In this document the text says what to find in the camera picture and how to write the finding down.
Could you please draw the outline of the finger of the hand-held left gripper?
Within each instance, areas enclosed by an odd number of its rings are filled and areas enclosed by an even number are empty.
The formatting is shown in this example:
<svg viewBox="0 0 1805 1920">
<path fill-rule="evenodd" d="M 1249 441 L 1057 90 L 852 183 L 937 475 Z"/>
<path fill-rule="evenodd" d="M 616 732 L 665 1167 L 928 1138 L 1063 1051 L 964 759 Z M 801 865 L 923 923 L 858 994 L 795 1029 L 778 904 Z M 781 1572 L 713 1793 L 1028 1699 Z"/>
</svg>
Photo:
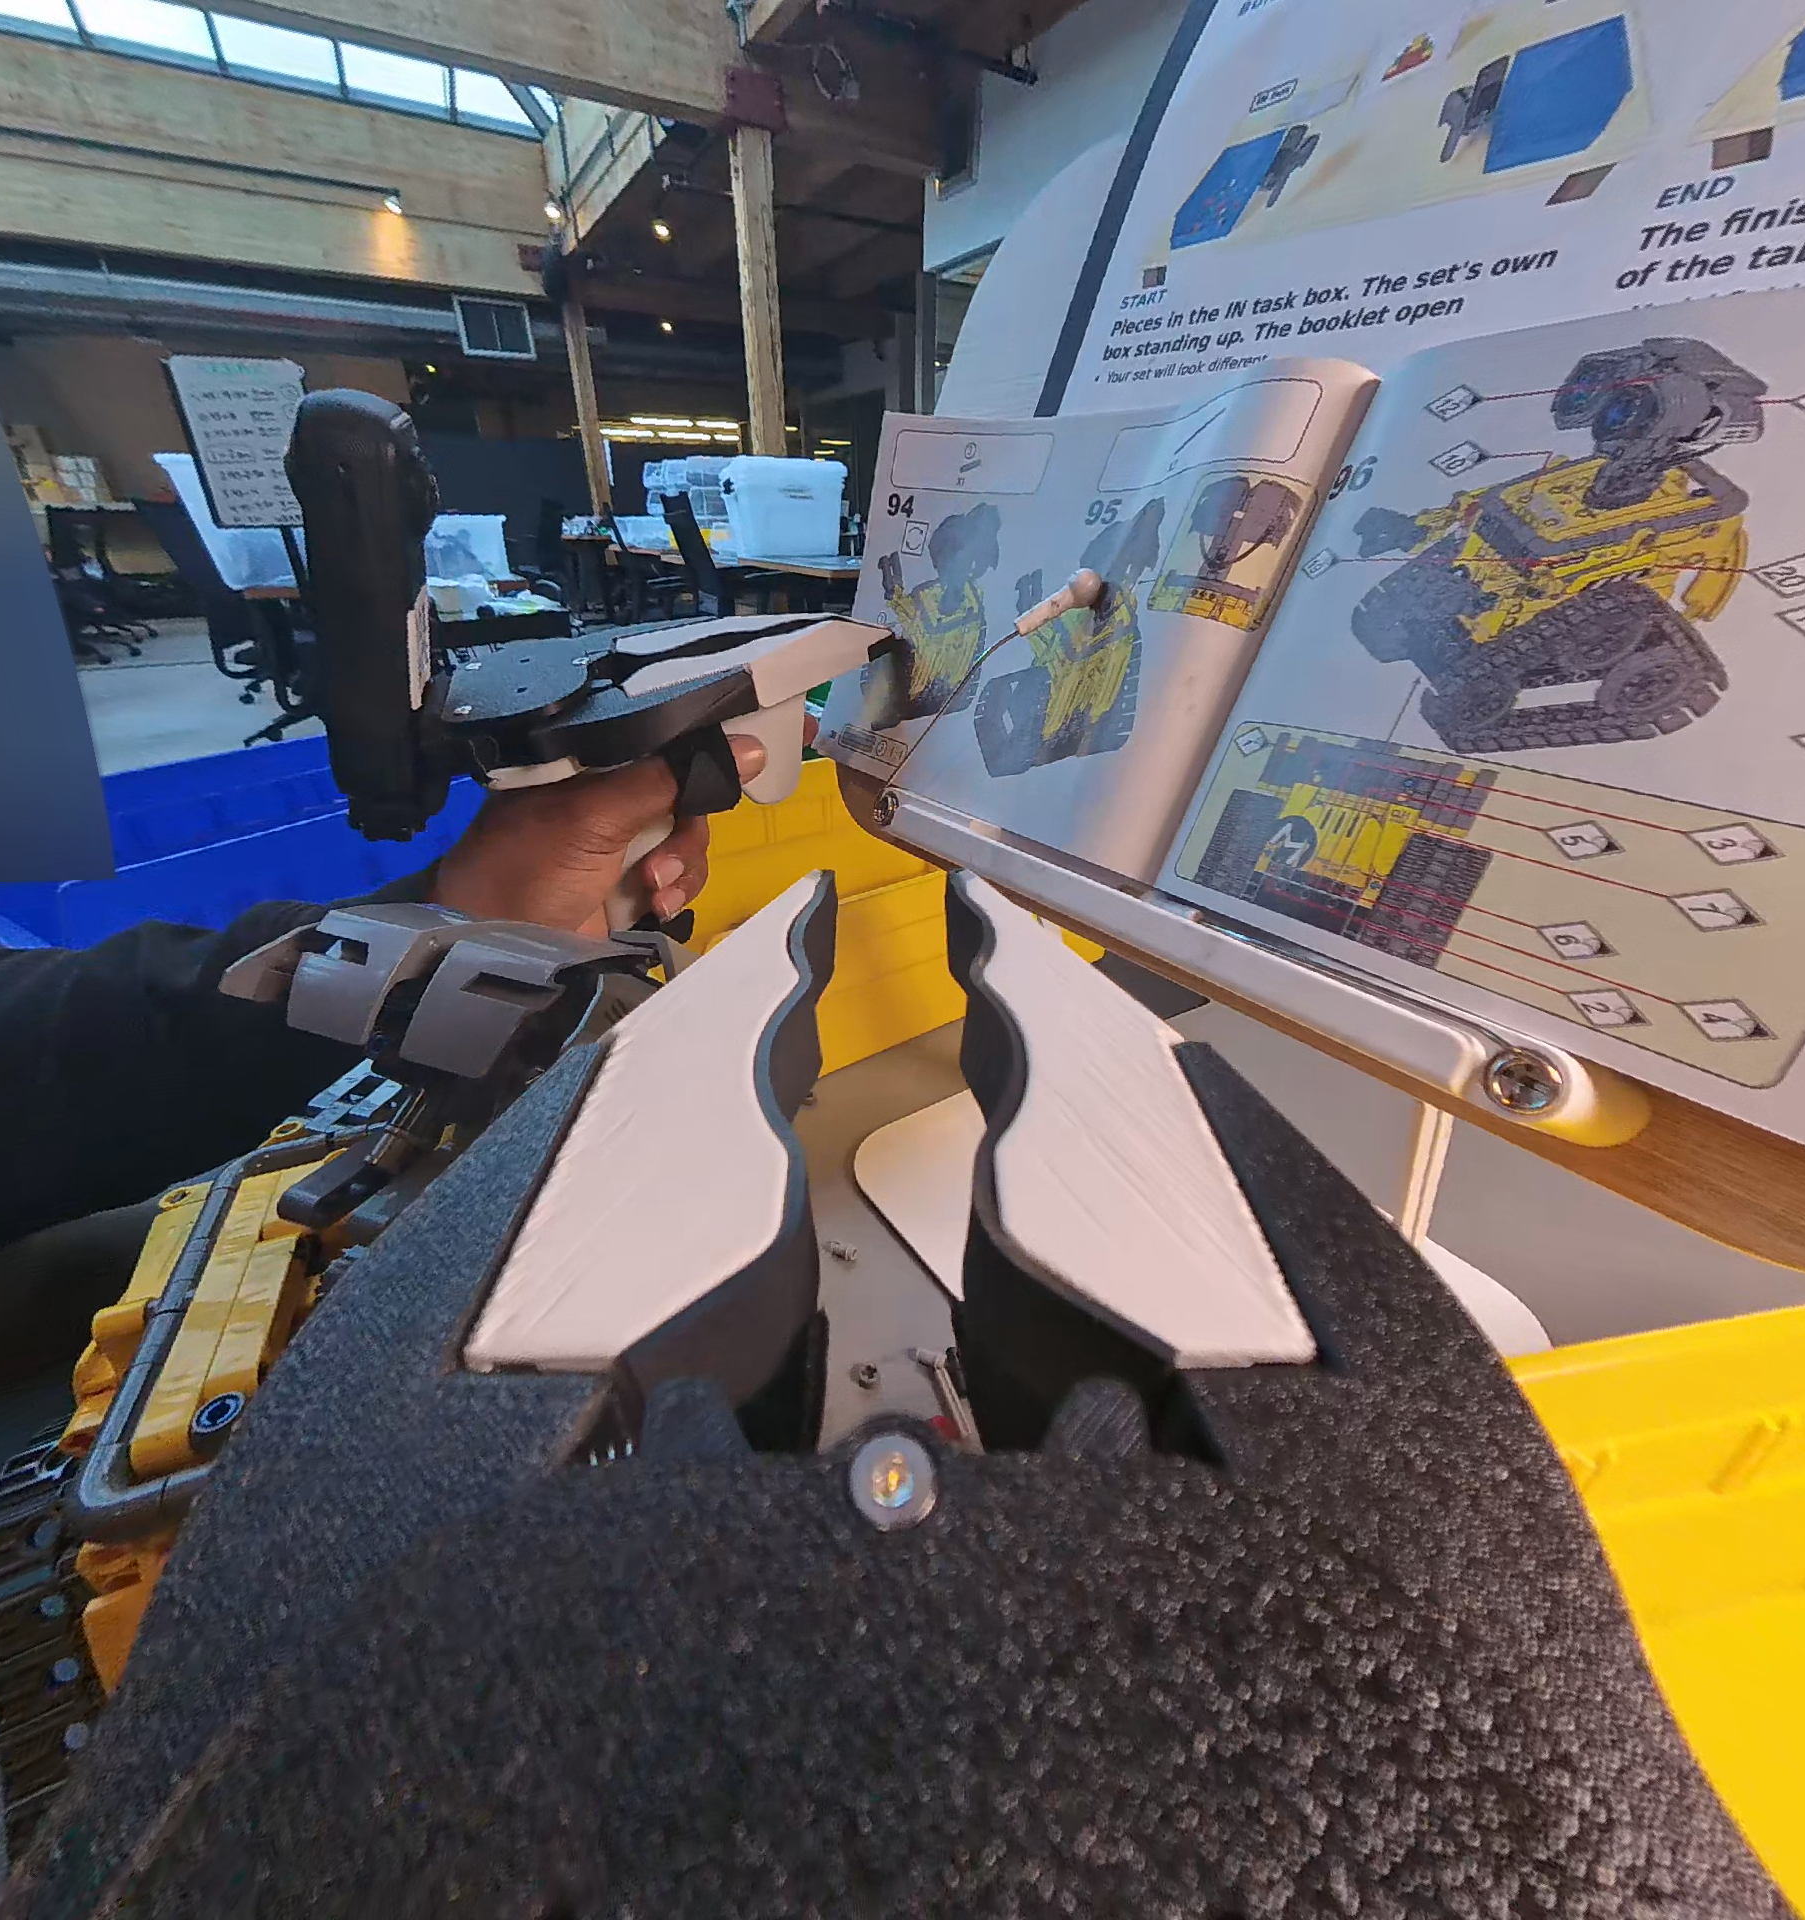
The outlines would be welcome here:
<svg viewBox="0 0 1805 1920">
<path fill-rule="evenodd" d="M 839 675 L 832 682 L 815 684 L 832 690 L 842 679 L 849 679 L 856 690 L 869 684 L 891 680 L 890 666 L 901 660 L 901 648 L 890 646 L 874 656 L 862 671 Z M 670 712 L 683 706 L 683 686 L 717 682 L 727 692 L 727 706 L 714 717 L 699 717 L 678 729 L 661 748 L 661 757 L 678 778 L 678 787 L 795 787 L 801 759 L 822 731 L 826 696 L 805 696 L 790 700 L 756 700 L 753 677 L 747 671 L 732 671 L 717 677 L 694 679 L 670 684 L 645 696 L 667 696 Z M 738 732 L 756 739 L 763 748 L 763 770 L 745 781 L 735 773 L 732 741 Z"/>
<path fill-rule="evenodd" d="M 790 700 L 862 671 L 890 648 L 890 629 L 851 618 L 730 615 L 664 622 L 612 637 L 590 679 L 628 698 L 747 671 L 756 700 Z"/>
</svg>

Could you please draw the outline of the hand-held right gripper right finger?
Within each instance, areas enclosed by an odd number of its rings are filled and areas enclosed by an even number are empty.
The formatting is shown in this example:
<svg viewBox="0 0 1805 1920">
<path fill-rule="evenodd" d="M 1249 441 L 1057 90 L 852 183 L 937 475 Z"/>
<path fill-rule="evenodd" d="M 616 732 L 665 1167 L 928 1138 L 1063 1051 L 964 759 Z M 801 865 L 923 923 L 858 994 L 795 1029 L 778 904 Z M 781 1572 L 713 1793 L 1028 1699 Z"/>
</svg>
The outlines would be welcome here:
<svg viewBox="0 0 1805 1920">
<path fill-rule="evenodd" d="M 1177 1034 L 968 871 L 948 965 L 983 1118 L 959 1312 L 981 1433 L 1045 1433 L 1086 1380 L 1161 1412 L 1177 1378 L 1313 1362 Z"/>
</svg>

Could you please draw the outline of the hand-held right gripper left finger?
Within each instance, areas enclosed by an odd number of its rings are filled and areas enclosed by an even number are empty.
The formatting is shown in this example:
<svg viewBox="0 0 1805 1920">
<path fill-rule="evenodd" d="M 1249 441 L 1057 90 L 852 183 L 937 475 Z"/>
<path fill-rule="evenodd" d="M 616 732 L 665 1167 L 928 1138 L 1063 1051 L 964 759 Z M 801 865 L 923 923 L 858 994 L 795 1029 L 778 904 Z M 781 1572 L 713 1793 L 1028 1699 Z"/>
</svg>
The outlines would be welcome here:
<svg viewBox="0 0 1805 1920">
<path fill-rule="evenodd" d="M 818 1253 L 795 1120 L 818 1076 L 837 885 L 801 876 L 616 1024 L 462 1347 L 476 1373 L 608 1376 L 732 1409 L 802 1372 Z"/>
</svg>

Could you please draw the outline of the metal wire page holder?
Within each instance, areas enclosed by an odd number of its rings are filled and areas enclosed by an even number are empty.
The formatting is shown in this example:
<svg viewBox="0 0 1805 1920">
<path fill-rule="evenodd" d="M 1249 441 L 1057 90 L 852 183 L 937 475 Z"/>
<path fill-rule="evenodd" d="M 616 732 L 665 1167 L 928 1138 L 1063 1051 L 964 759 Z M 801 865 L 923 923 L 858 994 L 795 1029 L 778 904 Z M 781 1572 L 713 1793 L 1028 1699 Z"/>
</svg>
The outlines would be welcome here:
<svg viewBox="0 0 1805 1920">
<path fill-rule="evenodd" d="M 979 588 L 959 591 L 953 613 L 929 612 L 933 588 L 901 588 L 897 558 L 882 558 L 882 578 L 896 588 L 883 603 L 888 639 L 870 651 L 849 692 L 832 692 L 818 715 L 815 751 L 837 763 L 883 774 L 890 784 L 944 717 L 973 707 L 983 664 L 1034 637 L 1065 613 L 1093 612 L 1105 599 L 1104 578 L 1080 568 L 1057 594 L 1017 613 L 1009 635 L 986 644 Z"/>
</svg>

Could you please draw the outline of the yellow grey brick robot model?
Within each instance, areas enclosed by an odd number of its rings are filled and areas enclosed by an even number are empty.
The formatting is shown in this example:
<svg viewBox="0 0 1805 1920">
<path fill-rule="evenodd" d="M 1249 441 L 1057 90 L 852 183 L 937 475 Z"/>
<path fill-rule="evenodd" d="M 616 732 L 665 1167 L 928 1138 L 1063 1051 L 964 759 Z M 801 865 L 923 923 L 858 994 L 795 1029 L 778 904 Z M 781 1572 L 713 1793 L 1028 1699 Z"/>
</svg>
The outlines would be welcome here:
<svg viewBox="0 0 1805 1920">
<path fill-rule="evenodd" d="M 2 1841 L 19 1860 L 89 1742 L 179 1527 L 292 1331 L 530 1082 L 656 993 L 690 929 L 602 939 L 337 908 L 222 993 L 362 1061 L 209 1180 L 166 1193 L 94 1317 L 62 1428 L 0 1470 Z"/>
</svg>

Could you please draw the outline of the instruction booklet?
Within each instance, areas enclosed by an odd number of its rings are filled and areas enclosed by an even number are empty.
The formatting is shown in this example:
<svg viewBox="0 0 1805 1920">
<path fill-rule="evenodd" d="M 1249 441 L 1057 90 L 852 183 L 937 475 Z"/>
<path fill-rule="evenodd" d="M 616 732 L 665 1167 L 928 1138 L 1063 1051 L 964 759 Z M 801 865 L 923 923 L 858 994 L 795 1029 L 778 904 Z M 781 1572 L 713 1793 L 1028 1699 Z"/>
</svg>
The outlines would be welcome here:
<svg viewBox="0 0 1805 1920">
<path fill-rule="evenodd" d="M 890 420 L 861 620 L 1012 639 L 905 790 L 1805 1145 L 1805 286 Z"/>
</svg>

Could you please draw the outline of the grey desk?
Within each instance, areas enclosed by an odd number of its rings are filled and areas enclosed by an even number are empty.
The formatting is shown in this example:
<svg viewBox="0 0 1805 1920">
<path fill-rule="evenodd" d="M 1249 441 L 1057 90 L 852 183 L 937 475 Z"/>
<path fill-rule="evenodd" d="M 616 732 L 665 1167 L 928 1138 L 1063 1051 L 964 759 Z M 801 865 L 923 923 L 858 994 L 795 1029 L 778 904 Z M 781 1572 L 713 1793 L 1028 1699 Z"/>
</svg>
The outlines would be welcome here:
<svg viewBox="0 0 1805 1920">
<path fill-rule="evenodd" d="M 854 1177 L 862 1141 L 962 1090 L 959 1047 L 960 1025 L 948 1024 L 828 1072 L 799 1115 L 829 1323 L 822 1450 L 908 1419 L 941 1419 L 979 1438 L 973 1406 L 956 1393 L 967 1380 L 949 1357 L 949 1301 Z"/>
</svg>

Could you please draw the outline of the white task instruction sheet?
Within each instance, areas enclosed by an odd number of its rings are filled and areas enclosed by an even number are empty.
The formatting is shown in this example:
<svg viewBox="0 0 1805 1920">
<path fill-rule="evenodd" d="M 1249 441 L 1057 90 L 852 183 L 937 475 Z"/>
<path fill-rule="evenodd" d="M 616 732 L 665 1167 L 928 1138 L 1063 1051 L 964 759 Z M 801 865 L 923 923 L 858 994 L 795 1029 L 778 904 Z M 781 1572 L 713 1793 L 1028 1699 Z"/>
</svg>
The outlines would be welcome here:
<svg viewBox="0 0 1805 1920">
<path fill-rule="evenodd" d="M 1805 3 L 1192 4 L 1037 417 L 1805 286 Z"/>
</svg>

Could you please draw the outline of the person's left hand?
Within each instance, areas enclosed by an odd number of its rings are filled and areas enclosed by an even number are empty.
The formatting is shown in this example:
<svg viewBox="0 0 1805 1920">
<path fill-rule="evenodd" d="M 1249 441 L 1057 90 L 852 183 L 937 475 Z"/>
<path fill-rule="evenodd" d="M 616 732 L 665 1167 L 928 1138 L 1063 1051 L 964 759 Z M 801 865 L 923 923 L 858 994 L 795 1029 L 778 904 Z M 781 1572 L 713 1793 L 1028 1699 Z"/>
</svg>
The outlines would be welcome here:
<svg viewBox="0 0 1805 1920">
<path fill-rule="evenodd" d="M 626 881 L 628 846 L 667 836 Z M 634 913 L 672 920 L 707 885 L 708 825 L 678 809 L 678 784 L 656 757 L 534 789 L 494 790 L 434 865 L 423 898 L 473 917 L 600 937 L 607 905 L 631 886 Z"/>
</svg>

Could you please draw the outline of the dark background table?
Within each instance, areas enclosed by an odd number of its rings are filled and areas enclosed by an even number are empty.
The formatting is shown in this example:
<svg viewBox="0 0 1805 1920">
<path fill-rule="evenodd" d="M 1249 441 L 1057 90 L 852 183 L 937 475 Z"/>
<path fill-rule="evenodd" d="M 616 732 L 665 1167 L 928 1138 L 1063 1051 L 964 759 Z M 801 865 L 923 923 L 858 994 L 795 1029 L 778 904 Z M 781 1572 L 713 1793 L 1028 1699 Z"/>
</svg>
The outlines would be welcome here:
<svg viewBox="0 0 1805 1920">
<path fill-rule="evenodd" d="M 616 625 L 699 615 L 674 541 L 634 543 L 602 522 L 576 520 L 563 524 L 562 549 L 576 558 L 585 605 L 600 605 Z M 847 612 L 862 572 L 851 558 L 745 562 L 724 546 L 708 549 L 721 565 L 739 568 L 735 608 L 742 612 Z"/>
</svg>

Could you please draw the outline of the black office chair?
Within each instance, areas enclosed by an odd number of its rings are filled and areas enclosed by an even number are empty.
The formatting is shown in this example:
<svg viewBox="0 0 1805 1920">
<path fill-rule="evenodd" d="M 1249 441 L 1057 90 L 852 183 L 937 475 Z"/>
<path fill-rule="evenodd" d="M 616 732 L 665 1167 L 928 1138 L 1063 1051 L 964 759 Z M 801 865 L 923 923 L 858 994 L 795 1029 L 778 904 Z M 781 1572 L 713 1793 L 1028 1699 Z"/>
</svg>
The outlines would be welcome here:
<svg viewBox="0 0 1805 1920">
<path fill-rule="evenodd" d="M 661 493 L 664 520 L 675 546 L 683 585 L 700 615 L 735 613 L 739 568 L 721 565 L 708 549 L 700 522 L 685 493 Z"/>
</svg>

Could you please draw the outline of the cluttered background table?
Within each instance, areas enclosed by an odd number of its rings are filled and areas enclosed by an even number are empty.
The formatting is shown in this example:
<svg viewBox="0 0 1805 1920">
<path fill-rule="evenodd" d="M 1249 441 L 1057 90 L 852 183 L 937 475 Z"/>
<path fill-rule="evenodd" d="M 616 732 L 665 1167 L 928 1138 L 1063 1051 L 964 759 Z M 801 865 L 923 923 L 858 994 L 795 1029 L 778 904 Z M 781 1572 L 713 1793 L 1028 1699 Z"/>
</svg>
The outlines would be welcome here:
<svg viewBox="0 0 1805 1920">
<path fill-rule="evenodd" d="M 166 490 L 160 497 L 137 499 L 135 513 L 196 595 L 215 646 L 234 650 L 236 631 L 302 644 L 326 633 L 326 612 L 344 613 L 342 625 L 355 629 L 355 613 L 364 612 L 360 605 L 331 608 L 323 599 L 310 601 L 303 587 L 314 587 L 320 598 L 342 575 L 357 578 L 360 566 L 311 568 L 302 529 L 221 529 L 209 518 L 209 503 L 188 456 L 160 453 L 155 466 Z M 405 565 L 397 554 L 392 570 L 376 570 L 369 585 L 392 591 L 397 627 L 413 631 L 416 620 L 431 608 L 433 587 L 447 587 L 463 615 L 480 608 L 503 615 L 494 585 L 509 581 L 515 581 L 515 572 L 505 556 L 503 516 L 434 516 L 416 565 Z"/>
</svg>

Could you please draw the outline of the white storage box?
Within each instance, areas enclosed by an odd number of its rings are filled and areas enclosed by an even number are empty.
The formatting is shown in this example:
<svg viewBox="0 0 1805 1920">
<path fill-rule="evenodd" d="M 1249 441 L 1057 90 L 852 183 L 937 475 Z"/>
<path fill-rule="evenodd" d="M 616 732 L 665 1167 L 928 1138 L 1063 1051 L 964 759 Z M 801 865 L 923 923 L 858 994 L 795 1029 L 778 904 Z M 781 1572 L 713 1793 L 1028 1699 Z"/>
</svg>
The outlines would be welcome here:
<svg viewBox="0 0 1805 1920">
<path fill-rule="evenodd" d="M 849 470 L 832 459 L 739 456 L 721 469 L 730 551 L 745 562 L 808 562 L 839 554 Z"/>
</svg>

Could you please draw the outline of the yellow plastic bin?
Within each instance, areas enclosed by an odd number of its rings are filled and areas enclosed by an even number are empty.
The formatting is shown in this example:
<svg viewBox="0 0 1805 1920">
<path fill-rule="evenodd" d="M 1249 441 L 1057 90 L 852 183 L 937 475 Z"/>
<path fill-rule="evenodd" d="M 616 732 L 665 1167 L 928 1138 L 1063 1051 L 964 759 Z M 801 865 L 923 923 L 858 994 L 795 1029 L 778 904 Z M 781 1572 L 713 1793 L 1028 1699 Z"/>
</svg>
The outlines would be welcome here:
<svg viewBox="0 0 1805 1920">
<path fill-rule="evenodd" d="M 1689 1746 L 1805 1917 L 1805 1307 L 1509 1366 Z"/>
<path fill-rule="evenodd" d="M 802 763 L 783 804 L 747 799 L 710 818 L 707 885 L 685 944 L 704 954 L 815 870 L 837 881 L 835 972 L 816 1007 L 822 1070 L 959 1019 L 964 999 L 946 967 L 941 870 L 861 829 L 826 757 Z"/>
</svg>

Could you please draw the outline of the whiteboard on stand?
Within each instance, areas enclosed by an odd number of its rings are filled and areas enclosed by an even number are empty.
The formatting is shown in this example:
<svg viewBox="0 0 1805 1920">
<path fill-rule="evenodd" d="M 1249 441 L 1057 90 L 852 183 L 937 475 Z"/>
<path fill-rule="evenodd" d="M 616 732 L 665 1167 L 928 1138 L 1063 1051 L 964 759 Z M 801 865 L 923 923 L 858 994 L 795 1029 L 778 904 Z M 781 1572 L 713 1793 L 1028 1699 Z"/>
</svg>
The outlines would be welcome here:
<svg viewBox="0 0 1805 1920">
<path fill-rule="evenodd" d="M 161 371 L 212 522 L 224 530 L 299 529 L 286 445 L 305 371 L 285 358 L 185 354 L 171 354 Z"/>
</svg>

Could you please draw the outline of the blue plastic bin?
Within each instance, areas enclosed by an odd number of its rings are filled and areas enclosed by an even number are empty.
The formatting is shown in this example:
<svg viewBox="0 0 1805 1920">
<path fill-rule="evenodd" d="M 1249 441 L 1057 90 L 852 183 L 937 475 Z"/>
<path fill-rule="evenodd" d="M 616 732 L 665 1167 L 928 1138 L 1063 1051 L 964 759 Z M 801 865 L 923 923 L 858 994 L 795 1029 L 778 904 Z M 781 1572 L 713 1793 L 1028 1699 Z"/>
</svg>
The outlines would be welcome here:
<svg viewBox="0 0 1805 1920">
<path fill-rule="evenodd" d="M 364 839 L 323 737 L 103 778 L 114 878 L 0 883 L 0 944 L 79 949 L 141 922 L 219 930 L 268 900 L 362 898 L 438 858 L 482 804 L 455 781 L 409 842 Z"/>
</svg>

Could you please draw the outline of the white book stand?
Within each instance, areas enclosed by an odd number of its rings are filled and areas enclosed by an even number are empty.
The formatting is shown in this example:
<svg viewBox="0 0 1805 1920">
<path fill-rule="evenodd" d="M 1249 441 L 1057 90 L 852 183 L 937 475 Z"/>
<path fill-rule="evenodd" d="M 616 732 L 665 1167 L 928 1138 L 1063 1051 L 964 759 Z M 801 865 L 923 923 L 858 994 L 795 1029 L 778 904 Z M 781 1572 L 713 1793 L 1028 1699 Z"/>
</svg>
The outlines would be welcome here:
<svg viewBox="0 0 1805 1920">
<path fill-rule="evenodd" d="M 1805 1146 L 1418 997 L 1322 963 L 1231 922 L 1215 923 L 1137 883 L 1057 859 L 911 794 L 837 768 L 849 815 L 870 836 L 970 870 L 1017 905 L 1198 999 L 1227 1007 L 1415 1107 L 1384 1177 L 1384 1218 L 1426 1257 L 1506 1357 L 1618 1331 L 1655 1331 L 1805 1305 Z M 1466 1122 L 1542 1163 L 1581 1193 L 1603 1189 L 1691 1240 L 1796 1275 L 1789 1286 L 1722 1288 L 1681 1268 L 1669 1282 L 1619 1283 L 1601 1243 L 1573 1264 L 1548 1226 L 1519 1238 L 1511 1200 L 1490 1200 L 1490 1272 L 1431 1236 L 1455 1128 Z"/>
</svg>

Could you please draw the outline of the pale curved board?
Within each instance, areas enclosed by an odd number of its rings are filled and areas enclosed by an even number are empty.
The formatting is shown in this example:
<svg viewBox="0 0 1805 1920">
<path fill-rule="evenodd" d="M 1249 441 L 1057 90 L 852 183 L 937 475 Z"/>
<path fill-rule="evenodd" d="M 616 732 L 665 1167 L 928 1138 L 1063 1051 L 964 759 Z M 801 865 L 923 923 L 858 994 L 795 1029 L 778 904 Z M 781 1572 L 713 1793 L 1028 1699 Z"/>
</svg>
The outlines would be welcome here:
<svg viewBox="0 0 1805 1920">
<path fill-rule="evenodd" d="M 949 208 L 928 211 L 933 264 L 993 242 L 940 379 L 937 417 L 1028 420 L 1058 407 L 1126 217 L 1126 159 L 1126 134 L 1070 156 L 989 156 Z"/>
</svg>

